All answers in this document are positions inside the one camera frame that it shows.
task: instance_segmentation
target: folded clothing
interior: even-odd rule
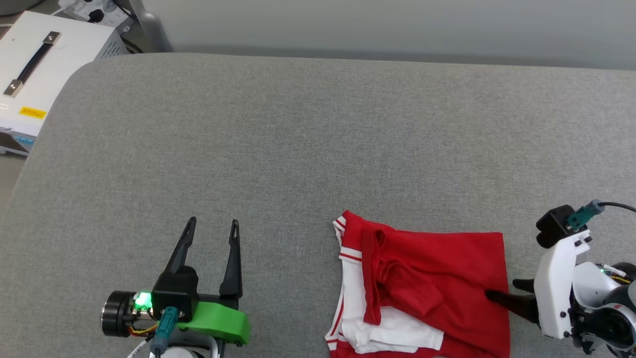
[[[333,222],[336,238],[342,243],[346,220]],[[415,353],[419,347],[438,350],[444,334],[394,307],[381,307],[382,323],[365,323],[366,308],[362,272],[362,253],[341,246],[342,287],[334,324],[326,336],[330,348],[345,340],[358,354],[379,351]]]
[[[421,348],[417,357],[509,357],[508,312],[484,293],[508,291],[501,233],[414,233],[343,217],[342,247],[362,252],[366,323],[381,325],[390,306],[444,332],[439,352]],[[386,353],[373,357],[397,357]]]

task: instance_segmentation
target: gray wall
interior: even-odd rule
[[[133,0],[176,52],[636,69],[634,0]]]

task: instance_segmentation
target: yellow wire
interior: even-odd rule
[[[619,277],[619,276],[610,276],[610,278],[613,278],[613,279],[615,279],[615,280],[619,280],[619,281],[621,281],[621,282],[625,282],[625,283],[631,283],[631,281],[629,281],[629,280],[625,280],[624,278]]]
[[[146,334],[146,333],[150,333],[152,331],[154,331],[155,329],[157,329],[157,325],[155,324],[154,326],[148,328],[148,329],[143,329],[142,331],[135,331],[134,328],[130,328],[130,331],[133,332],[134,334]]]

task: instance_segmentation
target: gray tablecloth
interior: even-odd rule
[[[229,355],[327,357],[341,275],[330,222],[343,210],[400,229],[501,231],[510,280],[530,278],[547,210],[636,204],[635,138],[629,72],[94,62],[57,99],[0,226],[0,355],[125,357],[138,341],[103,336],[102,305],[152,288],[196,215],[189,263],[203,293],[217,292],[232,219],[241,225],[252,341]],[[635,218],[596,218],[584,259],[636,262]],[[511,335],[513,358],[583,355],[518,317]]]

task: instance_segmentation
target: yellow label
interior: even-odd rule
[[[46,112],[41,110],[36,110],[34,108],[22,107],[20,110],[21,115],[27,115],[29,117],[44,119],[46,117]]]

